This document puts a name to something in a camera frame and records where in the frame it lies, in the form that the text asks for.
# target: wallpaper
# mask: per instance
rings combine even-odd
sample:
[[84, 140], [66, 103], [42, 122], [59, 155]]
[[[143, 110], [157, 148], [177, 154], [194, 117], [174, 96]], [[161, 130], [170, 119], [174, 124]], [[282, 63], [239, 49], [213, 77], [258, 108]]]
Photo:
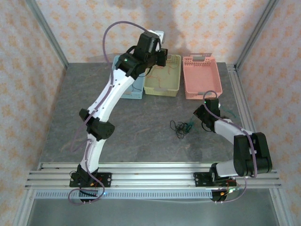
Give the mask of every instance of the wallpaper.
[[266, 134], [301, 223], [301, 4], [280, 0], [240, 71], [258, 131]]
[[0, 1], [0, 225], [36, 169], [64, 69], [24, 0]]
[[[103, 61], [102, 38], [127, 20], [166, 34], [170, 53], [213, 53], [235, 63], [268, 0], [37, 0], [69, 62]], [[142, 31], [123, 24], [106, 41], [108, 54], [136, 45]]]

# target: blue basket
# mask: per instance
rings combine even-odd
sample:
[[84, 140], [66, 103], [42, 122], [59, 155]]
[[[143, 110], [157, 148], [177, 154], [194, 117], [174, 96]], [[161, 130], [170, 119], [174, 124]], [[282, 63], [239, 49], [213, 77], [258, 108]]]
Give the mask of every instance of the blue basket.
[[[112, 69], [115, 69], [115, 64], [117, 63], [119, 55], [114, 57]], [[145, 82], [145, 73], [140, 74], [141, 77], [138, 77], [134, 81], [133, 85], [126, 89], [122, 94], [121, 98], [123, 99], [142, 99], [143, 87]]]

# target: plastic basket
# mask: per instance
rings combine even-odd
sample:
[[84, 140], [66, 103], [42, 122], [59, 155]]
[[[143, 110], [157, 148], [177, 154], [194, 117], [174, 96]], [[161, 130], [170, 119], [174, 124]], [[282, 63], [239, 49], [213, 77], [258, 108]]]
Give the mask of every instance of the plastic basket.
[[[114, 57], [112, 69], [115, 69], [115, 64], [119, 59], [119, 55]], [[145, 82], [145, 73], [139, 75], [132, 86], [129, 86], [126, 91], [122, 94], [121, 98], [123, 99], [142, 99], [143, 86]]]
[[146, 94], [176, 97], [180, 87], [181, 56], [169, 55], [165, 67], [154, 66], [146, 76]]
[[[220, 74], [214, 57], [183, 57], [183, 72], [186, 99], [203, 99], [208, 90], [222, 94]], [[206, 97], [215, 97], [208, 93]]]

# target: marble surface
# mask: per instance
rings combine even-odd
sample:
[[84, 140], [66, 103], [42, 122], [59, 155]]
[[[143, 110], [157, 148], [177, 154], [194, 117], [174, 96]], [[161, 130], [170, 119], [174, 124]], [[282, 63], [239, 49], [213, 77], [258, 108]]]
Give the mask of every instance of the marble surface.
[[[225, 63], [218, 63], [223, 94], [219, 100], [221, 114], [241, 125], [238, 108]], [[101, 93], [109, 79], [110, 68], [101, 63], [70, 64], [51, 122], [41, 162], [80, 162], [84, 147], [75, 153], [70, 145], [78, 127], [81, 108], [87, 109]], [[200, 100], [186, 100], [183, 75], [177, 97], [143, 94], [142, 100], [120, 99], [110, 120], [115, 132], [106, 141], [100, 162], [213, 162], [232, 159], [233, 145], [223, 137], [205, 132], [193, 112]], [[170, 121], [189, 122], [194, 128], [184, 139], [170, 129]], [[80, 131], [75, 146], [87, 138], [86, 128]]]

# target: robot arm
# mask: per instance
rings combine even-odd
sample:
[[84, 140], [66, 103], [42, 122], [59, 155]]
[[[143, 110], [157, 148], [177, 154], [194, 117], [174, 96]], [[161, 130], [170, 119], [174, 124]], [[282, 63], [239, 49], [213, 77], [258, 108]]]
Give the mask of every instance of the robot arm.
[[88, 140], [85, 156], [78, 165], [77, 171], [71, 175], [70, 186], [89, 187], [96, 175], [99, 157], [107, 138], [114, 132], [115, 127], [108, 122], [109, 116], [126, 89], [133, 84], [138, 76], [147, 68], [154, 65], [165, 66], [167, 49], [161, 48], [164, 33], [147, 31], [140, 35], [137, 46], [131, 47], [119, 57], [116, 69], [112, 71], [110, 79], [97, 100], [86, 110], [81, 109], [79, 115], [87, 121]]
[[[217, 98], [205, 98], [205, 104], [213, 114], [221, 117]], [[268, 173], [272, 170], [269, 148], [263, 133], [253, 133], [245, 129], [238, 129], [229, 123], [232, 122], [230, 119], [219, 120], [212, 116], [205, 109], [204, 105], [201, 105], [194, 114], [202, 123], [211, 129], [212, 132], [223, 136], [234, 145], [233, 160], [212, 165], [211, 171], [214, 173], [213, 178], [217, 179], [237, 175], [244, 177], [254, 174], [252, 151], [249, 140], [244, 132], [251, 137], [255, 150], [258, 174]]]

